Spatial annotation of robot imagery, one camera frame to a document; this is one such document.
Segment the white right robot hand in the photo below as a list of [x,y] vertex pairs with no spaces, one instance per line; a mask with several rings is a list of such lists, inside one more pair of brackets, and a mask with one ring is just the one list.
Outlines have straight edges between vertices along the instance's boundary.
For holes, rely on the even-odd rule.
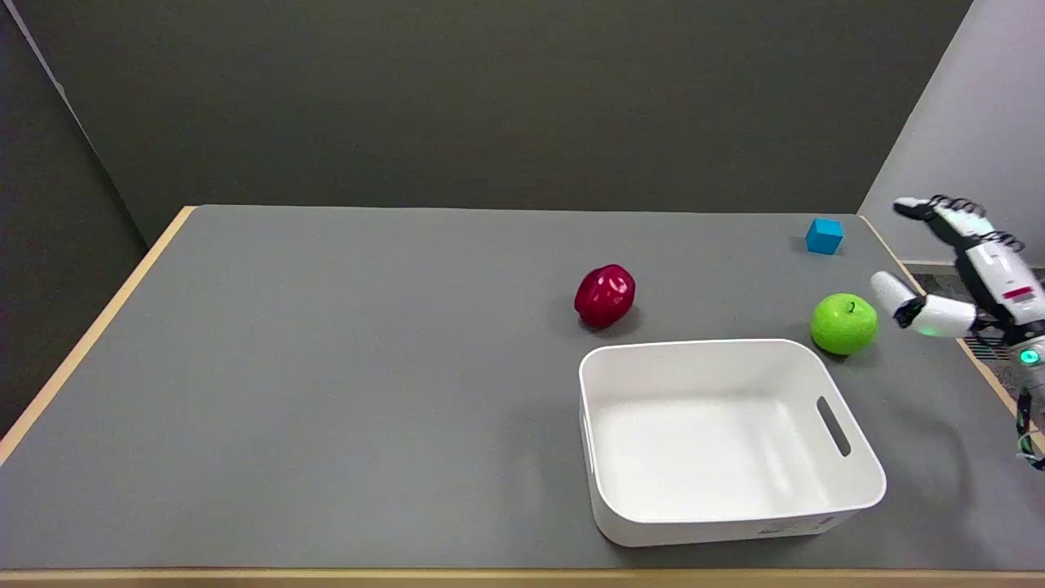
[[1021,256],[1022,241],[993,227],[985,209],[966,198],[902,197],[892,207],[898,215],[925,224],[953,249],[954,268],[973,298],[969,304],[914,293],[892,273],[874,273],[874,296],[899,327],[927,337],[956,339],[991,327],[1014,350],[1043,343],[1043,286]]

